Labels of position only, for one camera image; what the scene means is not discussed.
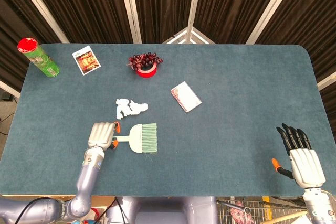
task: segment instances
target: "green bristles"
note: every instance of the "green bristles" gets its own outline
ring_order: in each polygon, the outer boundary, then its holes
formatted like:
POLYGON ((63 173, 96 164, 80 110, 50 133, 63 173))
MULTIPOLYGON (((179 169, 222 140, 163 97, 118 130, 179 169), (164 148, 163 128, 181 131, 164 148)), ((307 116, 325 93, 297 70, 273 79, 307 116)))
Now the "green bristles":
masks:
POLYGON ((155 153, 157 149, 156 123, 142 125, 142 153, 155 153))

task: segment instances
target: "green can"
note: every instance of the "green can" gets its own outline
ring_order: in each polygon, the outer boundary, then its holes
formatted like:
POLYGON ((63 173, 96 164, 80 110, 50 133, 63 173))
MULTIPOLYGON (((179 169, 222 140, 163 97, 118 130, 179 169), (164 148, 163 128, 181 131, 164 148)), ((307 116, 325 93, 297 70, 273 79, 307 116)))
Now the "green can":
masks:
POLYGON ((47 77, 55 77, 59 67, 46 54, 42 47, 33 38, 24 38, 17 44, 19 52, 23 53, 47 77))

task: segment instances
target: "card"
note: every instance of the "card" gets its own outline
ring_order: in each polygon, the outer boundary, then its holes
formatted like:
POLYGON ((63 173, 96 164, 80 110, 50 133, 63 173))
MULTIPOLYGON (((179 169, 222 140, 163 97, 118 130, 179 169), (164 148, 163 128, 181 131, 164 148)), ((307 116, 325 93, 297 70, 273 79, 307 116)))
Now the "card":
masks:
POLYGON ((189 112, 202 103, 185 81, 173 88, 171 92, 185 112, 189 112))
POLYGON ((99 61, 90 46, 86 46, 72 54, 83 75, 100 68, 99 61))

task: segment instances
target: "brush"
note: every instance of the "brush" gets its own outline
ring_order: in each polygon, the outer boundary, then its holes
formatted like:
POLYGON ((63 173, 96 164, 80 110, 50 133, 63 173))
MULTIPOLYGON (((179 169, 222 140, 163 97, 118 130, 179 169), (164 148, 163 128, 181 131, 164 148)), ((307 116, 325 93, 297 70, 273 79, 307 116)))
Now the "brush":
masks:
POLYGON ((155 153, 157 149, 156 123, 137 124, 132 127, 129 136, 117 136, 118 142, 129 142, 132 151, 137 153, 155 153))

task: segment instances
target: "white brush handle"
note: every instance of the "white brush handle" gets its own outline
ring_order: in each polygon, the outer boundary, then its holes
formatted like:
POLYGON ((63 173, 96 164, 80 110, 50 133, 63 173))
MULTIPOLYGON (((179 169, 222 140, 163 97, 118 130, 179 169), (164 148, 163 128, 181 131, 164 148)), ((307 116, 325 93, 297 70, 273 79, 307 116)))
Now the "white brush handle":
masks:
POLYGON ((117 136, 118 142, 129 142, 130 136, 117 136))

